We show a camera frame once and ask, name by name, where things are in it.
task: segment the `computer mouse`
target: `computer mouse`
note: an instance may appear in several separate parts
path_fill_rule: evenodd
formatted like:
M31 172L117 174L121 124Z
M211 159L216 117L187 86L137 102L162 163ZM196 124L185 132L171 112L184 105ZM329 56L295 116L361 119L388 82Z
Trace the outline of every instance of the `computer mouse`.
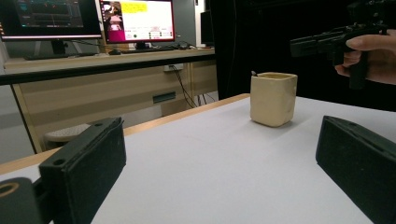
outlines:
M121 55L121 51L119 51L117 49L113 49L108 52L108 55Z

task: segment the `table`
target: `table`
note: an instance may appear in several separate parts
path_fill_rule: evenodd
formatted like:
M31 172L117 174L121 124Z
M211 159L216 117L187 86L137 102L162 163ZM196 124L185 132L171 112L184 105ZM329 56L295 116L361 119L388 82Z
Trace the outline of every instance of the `table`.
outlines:
M396 141L396 113L297 97L292 121L269 128L250 119L248 95L230 101L127 134L127 165L93 223L372 223L317 165L321 121ZM0 180L38 178L36 167Z
M120 116L174 101L185 93L166 64L183 63L184 90L198 95L217 90L213 49L171 50L125 55L5 63L0 84L13 84L35 152L47 150L45 133Z

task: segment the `keyboard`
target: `keyboard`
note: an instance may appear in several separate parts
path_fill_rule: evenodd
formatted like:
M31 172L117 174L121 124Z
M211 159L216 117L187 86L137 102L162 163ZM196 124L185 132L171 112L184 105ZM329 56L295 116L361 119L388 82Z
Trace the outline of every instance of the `keyboard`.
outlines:
M169 47L162 47L158 49L128 49L128 50L122 50L121 53L123 54L132 54L132 53L147 53L147 52L159 52L159 51L168 51L168 50L174 50L174 48L169 48Z
M46 60L46 59L60 59L60 58L73 58L93 56L98 53L85 52L85 53L66 53L66 54L52 54L52 55L25 55L23 58L27 61L33 60Z

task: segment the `hand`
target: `hand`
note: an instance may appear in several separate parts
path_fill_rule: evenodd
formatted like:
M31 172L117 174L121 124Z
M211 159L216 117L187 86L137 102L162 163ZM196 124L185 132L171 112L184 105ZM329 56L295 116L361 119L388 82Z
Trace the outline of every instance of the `hand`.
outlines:
M346 45L356 51L346 52L344 63L334 67L339 75L349 77L350 65L359 62L364 50L369 51L366 79L396 85L396 30L388 30L388 35L357 36Z

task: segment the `beige cup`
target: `beige cup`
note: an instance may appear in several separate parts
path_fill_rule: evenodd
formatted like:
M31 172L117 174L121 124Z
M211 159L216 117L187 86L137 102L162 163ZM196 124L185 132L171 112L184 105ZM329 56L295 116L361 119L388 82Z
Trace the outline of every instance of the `beige cup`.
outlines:
M294 114L296 92L294 74L268 72L251 77L251 119L270 127L289 122Z

